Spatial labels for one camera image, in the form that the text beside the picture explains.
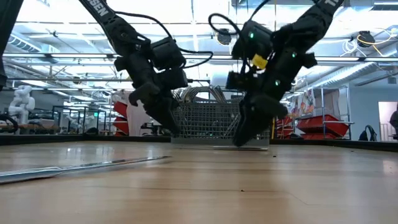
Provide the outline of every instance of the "poster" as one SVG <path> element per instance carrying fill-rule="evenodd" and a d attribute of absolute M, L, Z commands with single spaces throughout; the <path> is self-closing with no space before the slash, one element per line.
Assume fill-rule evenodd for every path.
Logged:
<path fill-rule="evenodd" d="M 298 118 L 303 115 L 313 115 L 315 108 L 315 97 L 313 90 L 304 92 L 299 96 L 292 97 L 293 103 L 289 109 L 289 116 Z"/>

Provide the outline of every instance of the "ceiling light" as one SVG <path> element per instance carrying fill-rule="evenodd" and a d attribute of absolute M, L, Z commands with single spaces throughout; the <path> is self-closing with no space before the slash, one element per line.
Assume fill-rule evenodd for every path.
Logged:
<path fill-rule="evenodd" d="M 42 81 L 21 80 L 21 82 L 27 83 L 27 84 L 31 84 L 31 85 L 35 85 L 35 86 L 41 86 L 41 87 L 49 86 L 49 84 L 47 84 L 47 83 L 45 83 L 45 82 L 42 82 Z"/>
<path fill-rule="evenodd" d="M 44 54 L 16 54 L 16 53 L 4 53 L 3 57 L 14 57 L 14 58 L 42 58 L 46 57 Z"/>
<path fill-rule="evenodd" d="M 398 2 L 375 2 L 376 6 L 398 6 Z"/>
<path fill-rule="evenodd" d="M 315 57 L 316 60 L 324 62 L 324 61 L 332 61 L 332 62 L 340 62 L 340 61 L 357 61 L 358 57 Z"/>
<path fill-rule="evenodd" d="M 52 54 L 55 58 L 109 58 L 106 54 Z"/>
<path fill-rule="evenodd" d="M 48 88 L 48 90 L 57 90 L 57 91 L 77 91 L 79 89 L 76 88 Z"/>
<path fill-rule="evenodd" d="M 61 95 L 61 96 L 69 96 L 68 94 L 62 93 L 62 92 L 60 92 L 60 91 L 54 91 L 54 93 L 56 93 L 56 94 L 58 94 L 58 95 Z"/>
<path fill-rule="evenodd" d="M 87 96 L 73 96 L 73 97 L 76 99 L 79 99 L 79 100 L 86 100 L 86 101 L 94 100 L 91 97 L 87 97 Z"/>
<path fill-rule="evenodd" d="M 91 89 L 82 89 L 83 91 L 112 91 L 113 89 L 99 89 L 99 88 L 91 88 Z"/>

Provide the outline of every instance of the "backpack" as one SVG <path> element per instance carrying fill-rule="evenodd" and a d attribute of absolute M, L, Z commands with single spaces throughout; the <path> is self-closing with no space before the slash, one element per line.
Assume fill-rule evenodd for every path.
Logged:
<path fill-rule="evenodd" d="M 371 138 L 368 140 L 368 134 L 366 129 L 369 129 L 369 133 L 371 134 Z M 366 125 L 365 130 L 359 136 L 360 141 L 377 141 L 377 134 L 370 125 Z"/>

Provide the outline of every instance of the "black cable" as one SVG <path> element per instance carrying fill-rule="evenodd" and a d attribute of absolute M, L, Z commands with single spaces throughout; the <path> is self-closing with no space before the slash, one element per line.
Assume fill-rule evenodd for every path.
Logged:
<path fill-rule="evenodd" d="M 17 121 L 14 120 L 12 117 L 6 115 L 6 114 L 0 114 L 0 121 L 5 121 L 6 124 L 7 124 L 7 121 L 10 121 L 11 124 L 12 124 L 12 128 L 11 129 L 7 129 L 7 130 L 0 129 L 0 133 L 5 133 L 5 132 L 7 132 L 7 133 L 15 133 L 19 129 L 19 125 L 18 125 Z"/>
<path fill-rule="evenodd" d="M 136 13 L 130 13 L 130 12 L 119 12 L 119 11 L 116 11 L 115 13 L 116 14 L 122 14 L 122 15 L 125 15 L 125 16 L 132 16 L 132 17 L 140 17 L 140 18 L 150 19 L 150 20 L 156 22 L 158 25 L 160 25 L 161 28 L 166 32 L 168 37 L 173 38 L 171 33 L 167 30 L 166 26 L 164 26 L 163 23 L 161 23 L 157 19 L 153 18 L 152 16 L 136 14 Z M 180 48 L 180 47 L 178 49 L 180 49 L 182 52 L 191 53 L 191 54 L 210 54 L 210 56 L 206 60 L 204 60 L 202 62 L 196 63 L 194 65 L 189 65 L 189 66 L 185 66 L 185 64 L 183 64 L 181 68 L 192 68 L 192 67 L 196 67 L 196 66 L 202 65 L 202 64 L 210 61 L 213 58 L 213 56 L 214 56 L 214 53 L 211 52 L 211 51 L 193 51 L 193 50 L 183 49 L 183 48 Z"/>
<path fill-rule="evenodd" d="M 214 53 L 211 51 L 194 51 L 194 50 L 185 50 L 185 49 L 181 49 L 181 48 L 180 48 L 180 50 L 182 52 L 190 53 L 190 54 L 210 54 L 210 56 L 208 58 L 206 58 L 204 61 L 196 63 L 194 65 L 189 65 L 189 66 L 184 65 L 182 68 L 193 68 L 193 67 L 196 67 L 199 65 L 203 65 L 204 63 L 210 61 L 210 59 L 213 58 L 213 56 L 214 56 Z"/>
<path fill-rule="evenodd" d="M 234 28 L 235 32 L 226 32 L 226 31 L 217 29 L 217 28 L 213 25 L 213 23 L 211 22 L 211 19 L 212 19 L 213 17 L 215 17 L 215 16 L 218 16 L 218 17 L 221 17 L 221 18 L 225 19 L 225 20 Z M 246 41 L 245 41 L 245 39 L 244 39 L 244 37 L 243 37 L 243 35 L 242 35 L 241 29 L 239 29 L 239 27 L 238 27 L 230 18 L 228 18 L 228 17 L 226 17 L 226 16 L 224 16 L 224 15 L 222 15 L 222 14 L 220 14 L 220 13 L 212 13 L 212 14 L 210 14 L 210 16 L 208 17 L 208 23 L 209 23 L 210 27 L 211 27 L 214 31 L 216 31 L 217 33 L 219 33 L 219 34 L 224 34 L 224 35 L 239 35 L 239 40 L 241 40 L 241 44 L 242 44 L 242 47 L 243 47 L 243 50 L 242 50 L 243 65 L 242 65 L 242 68 L 241 68 L 241 73 L 244 73 L 244 71 L 246 70 L 246 66 L 249 65 L 249 63 L 248 63 L 248 61 L 247 61 L 246 54 L 245 54 L 245 52 L 244 52 L 244 48 L 245 48 L 245 46 L 246 46 Z"/>
<path fill-rule="evenodd" d="M 161 28 L 163 28 L 163 30 L 166 32 L 166 34 L 167 34 L 169 37 L 173 38 L 172 35 L 171 35 L 171 33 L 167 30 L 167 28 L 163 25 L 163 23 L 161 23 L 161 22 L 158 21 L 157 19 L 153 18 L 152 16 L 147 16 L 147 15 L 142 15 L 142 14 L 136 14 L 136 13 L 130 13 L 130 12 L 119 12 L 119 11 L 116 11 L 115 13 L 116 13 L 116 14 L 122 14 L 122 15 L 125 15 L 125 16 L 132 16 L 132 17 L 140 17 L 140 18 L 150 19 L 150 20 L 156 22 L 158 25 L 160 25 Z"/>

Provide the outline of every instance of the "cable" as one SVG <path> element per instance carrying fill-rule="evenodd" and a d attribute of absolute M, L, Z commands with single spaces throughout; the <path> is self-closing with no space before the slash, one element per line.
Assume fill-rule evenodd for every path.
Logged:
<path fill-rule="evenodd" d="M 194 65 L 189 65 L 189 66 L 183 66 L 182 68 L 193 68 L 193 67 L 197 67 L 199 65 L 203 65 L 204 63 L 210 61 L 211 58 L 213 58 L 214 53 L 211 51 L 194 51 L 194 50 L 185 50 L 185 49 L 180 49 L 182 52 L 185 53 L 190 53 L 190 54 L 210 54 L 210 56 L 208 58 L 206 58 L 204 61 L 196 63 Z"/>
<path fill-rule="evenodd" d="M 140 18 L 145 18 L 145 19 L 150 19 L 154 22 L 156 22 L 158 25 L 161 26 L 161 28 L 166 32 L 166 34 L 172 38 L 171 33 L 167 30 L 167 28 L 163 25 L 163 23 L 161 23 L 160 21 L 158 21 L 157 19 L 153 18 L 152 16 L 147 16 L 147 15 L 142 15 L 142 14 L 136 14 L 136 13 L 130 13 L 130 12 L 119 12 L 116 11 L 116 14 L 122 14 L 125 16 L 132 16 L 132 17 L 140 17 Z"/>
<path fill-rule="evenodd" d="M 356 39 L 357 39 L 358 41 L 364 43 L 364 44 L 369 44 L 369 45 L 383 44 L 383 43 L 386 43 L 386 42 L 388 42 L 388 41 L 391 40 L 392 34 L 390 34 L 387 30 L 385 30 L 385 29 L 383 29 L 383 28 L 376 28 L 376 29 L 381 29 L 381 30 L 383 30 L 386 34 L 388 34 L 389 37 L 387 38 L 387 40 L 382 40 L 382 41 L 376 42 L 376 43 L 370 43 L 370 42 L 366 42 L 366 41 L 363 41 L 363 40 L 359 39 L 359 37 L 361 37 L 361 34 L 358 34 L 358 36 L 356 36 Z"/>
<path fill-rule="evenodd" d="M 119 12 L 119 11 L 116 11 L 115 13 L 116 14 L 122 14 L 122 15 L 125 15 L 125 16 L 132 16 L 132 17 L 140 17 L 140 18 L 150 19 L 150 20 L 156 22 L 158 25 L 160 25 L 161 28 L 166 32 L 168 37 L 173 38 L 171 33 L 169 32 L 169 30 L 167 30 L 166 26 L 164 26 L 163 23 L 161 23 L 157 19 L 153 18 L 152 16 L 136 14 L 136 13 L 130 13 L 130 12 Z M 183 49 L 183 48 L 180 48 L 180 47 L 179 47 L 179 49 L 182 52 L 191 53 L 191 54 L 210 54 L 210 56 L 207 59 L 205 59 L 204 61 L 202 61 L 202 62 L 196 63 L 194 65 L 189 65 L 189 66 L 185 66 L 185 64 L 183 64 L 181 68 L 192 68 L 192 67 L 196 67 L 196 66 L 202 65 L 202 64 L 210 61 L 213 58 L 213 56 L 214 56 L 214 53 L 211 52 L 211 51 L 193 51 L 193 50 Z"/>
<path fill-rule="evenodd" d="M 12 128 L 11 129 L 7 129 L 7 130 L 0 129 L 0 133 L 5 133 L 5 132 L 7 132 L 7 133 L 15 133 L 19 129 L 19 125 L 18 125 L 17 121 L 14 120 L 9 115 L 0 114 L 0 121 L 4 121 L 4 122 L 6 122 L 6 124 L 7 124 L 7 121 L 10 121 L 11 124 L 12 124 Z"/>
<path fill-rule="evenodd" d="M 372 46 L 382 57 L 385 57 L 375 45 Z"/>
<path fill-rule="evenodd" d="M 217 29 L 217 28 L 213 25 L 213 23 L 211 22 L 212 18 L 215 17 L 215 16 L 218 16 L 218 17 L 221 17 L 221 18 L 225 19 L 225 20 L 234 28 L 235 32 L 226 32 L 226 31 Z M 243 37 L 242 32 L 241 32 L 241 29 L 240 29 L 230 18 L 228 18 L 228 17 L 226 17 L 226 16 L 224 16 L 224 15 L 222 15 L 222 14 L 220 14 L 220 13 L 212 13 L 212 14 L 210 14 L 210 16 L 208 17 L 208 23 L 209 23 L 210 27 L 211 27 L 214 31 L 216 31 L 217 33 L 219 33 L 219 34 L 224 34 L 224 35 L 238 35 L 238 36 L 239 36 L 239 40 L 241 40 L 241 44 L 242 44 L 242 46 L 243 46 L 243 50 L 242 50 L 243 65 L 242 65 L 242 69 L 241 69 L 241 73 L 243 73 L 243 72 L 245 71 L 245 69 L 246 69 L 246 66 L 249 65 L 249 64 L 248 64 L 248 61 L 247 61 L 247 58 L 246 58 L 246 54 L 245 54 L 245 52 L 244 52 L 244 47 L 245 47 L 245 45 L 246 45 L 246 44 L 245 44 L 246 41 L 244 40 L 244 37 Z"/>
<path fill-rule="evenodd" d="M 343 43 L 342 47 L 346 54 L 350 54 L 353 53 L 358 48 L 358 43 L 353 40 L 346 40 Z"/>

